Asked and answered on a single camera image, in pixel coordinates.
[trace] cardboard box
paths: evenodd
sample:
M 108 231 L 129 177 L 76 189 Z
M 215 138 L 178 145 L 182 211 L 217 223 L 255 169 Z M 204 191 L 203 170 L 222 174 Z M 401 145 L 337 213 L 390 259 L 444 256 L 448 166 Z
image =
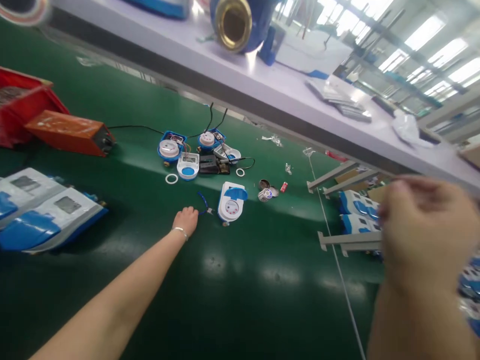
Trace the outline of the cardboard box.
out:
M 340 184 L 340 183 L 343 183 L 344 181 L 348 180 L 348 179 L 351 179 L 355 176 L 357 176 L 358 174 L 360 174 L 357 169 L 353 169 L 353 170 L 350 170 L 340 176 L 337 176 L 335 178 L 335 181 Z M 378 174 L 377 176 L 377 181 L 375 182 L 374 185 L 377 185 L 379 184 L 380 182 L 384 181 L 387 176 L 384 175 L 384 174 Z M 345 190 L 353 190 L 353 191 L 356 191 L 356 192 L 359 192 L 361 190 L 367 190 L 368 188 L 370 188 L 372 186 L 372 182 L 371 181 L 362 181 L 362 182 L 357 182 L 355 184 L 352 184 L 348 187 L 345 188 Z
M 480 169 L 480 144 L 470 145 L 460 151 L 460 156 Z
M 374 202 L 381 204 L 384 201 L 385 192 L 387 191 L 387 186 L 388 185 L 380 186 L 367 191 L 368 197 Z

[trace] green workbench surface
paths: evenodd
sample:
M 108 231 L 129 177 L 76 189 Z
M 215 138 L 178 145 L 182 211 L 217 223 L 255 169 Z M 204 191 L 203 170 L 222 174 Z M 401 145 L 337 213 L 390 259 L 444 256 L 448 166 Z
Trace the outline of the green workbench surface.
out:
M 141 124 L 181 134 L 207 125 L 207 106 L 109 66 L 82 66 L 76 55 L 32 29 L 0 21 L 0 66 L 54 82 L 75 115 L 107 126 Z M 214 111 L 213 125 L 222 114 Z M 307 191 L 306 181 L 338 163 L 227 116 L 227 144 L 256 159 L 244 177 L 199 175 L 168 185 L 157 154 L 161 135 L 143 128 L 112 129 L 117 145 L 107 158 L 61 152 L 33 143 L 21 151 L 0 148 L 0 176 L 22 167 L 64 178 L 76 189 L 97 194 L 109 214 L 78 240 L 35 256 L 0 252 L 0 348 L 3 359 L 25 359 L 76 311 L 146 249 L 164 236 L 178 210 L 203 210 L 201 191 L 216 208 L 225 181 L 245 186 L 249 199 L 229 227 L 201 215 L 193 237 L 175 259 L 134 333 L 123 359 L 208 353 L 228 357 L 256 352 L 268 357 L 361 359 L 332 248 L 321 250 L 317 231 L 340 233 L 333 200 Z M 188 141 L 197 147 L 197 139 Z M 291 164 L 292 175 L 285 171 Z M 250 164 L 245 160 L 243 166 Z M 266 203 L 257 183 L 268 179 L 285 193 Z M 366 344 L 382 267 L 366 255 L 339 262 L 358 329 Z

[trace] forearm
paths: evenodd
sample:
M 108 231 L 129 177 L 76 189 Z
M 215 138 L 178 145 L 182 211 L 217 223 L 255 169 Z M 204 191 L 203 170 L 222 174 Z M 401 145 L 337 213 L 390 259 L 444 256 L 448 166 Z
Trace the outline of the forearm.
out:
M 118 359 L 185 243 L 171 231 L 85 305 L 32 359 Z
M 373 317 L 368 360 L 470 360 L 472 331 L 454 291 L 382 284 Z

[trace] hand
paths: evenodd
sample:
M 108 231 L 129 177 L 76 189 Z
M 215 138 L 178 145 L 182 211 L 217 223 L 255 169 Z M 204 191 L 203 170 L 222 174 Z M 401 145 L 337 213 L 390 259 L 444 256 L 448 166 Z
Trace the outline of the hand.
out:
M 400 176 L 388 185 L 379 215 L 387 278 L 455 291 L 480 240 L 480 214 L 469 196 L 448 182 Z
M 193 206 L 184 207 L 182 211 L 176 213 L 172 228 L 182 228 L 188 237 L 191 237 L 197 228 L 198 220 L 198 210 L 194 210 Z

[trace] pliers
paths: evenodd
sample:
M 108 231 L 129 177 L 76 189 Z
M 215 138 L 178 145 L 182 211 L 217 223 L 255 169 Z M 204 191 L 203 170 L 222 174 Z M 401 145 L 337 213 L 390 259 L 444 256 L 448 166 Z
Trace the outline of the pliers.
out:
M 212 209 L 211 207 L 209 207 L 209 204 L 207 203 L 207 200 L 205 199 L 205 197 L 202 195 L 202 193 L 200 191 L 198 191 L 197 194 L 200 195 L 200 197 L 203 199 L 203 202 L 205 203 L 205 207 L 206 207 L 206 210 L 204 210 L 202 212 L 199 212 L 198 215 L 202 215 L 202 214 L 205 214 L 205 213 L 213 215 L 213 212 L 215 210 Z

